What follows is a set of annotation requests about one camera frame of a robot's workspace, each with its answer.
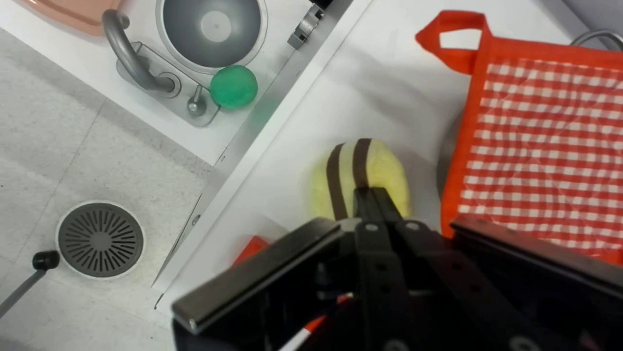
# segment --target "sink drain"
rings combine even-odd
[[[127,273],[141,257],[145,238],[137,218],[112,202],[88,202],[71,210],[59,226],[59,251],[90,277]]]

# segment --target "white tile floor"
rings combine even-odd
[[[0,31],[0,300],[55,247],[63,214],[104,199],[143,222],[147,251],[125,277],[51,271],[0,319],[0,349],[174,349],[151,284],[211,169]]]

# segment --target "red checkered towel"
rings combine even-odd
[[[480,50],[441,33],[482,29]],[[443,199],[571,249],[623,265],[623,54],[493,37],[472,11],[443,11],[417,41],[472,74]]]

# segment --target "green cap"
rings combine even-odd
[[[211,82],[211,95],[223,109],[248,107],[258,95],[256,74],[246,66],[228,66]]]

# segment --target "black strap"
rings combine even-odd
[[[369,181],[369,150],[371,150],[373,138],[361,138],[355,144],[355,152],[353,152],[353,177],[355,177],[355,185],[359,189],[363,187],[371,187]]]
[[[334,216],[337,220],[349,218],[343,185],[339,181],[339,156],[341,156],[343,146],[345,144],[336,146],[330,160],[328,160],[328,185],[330,185]]]

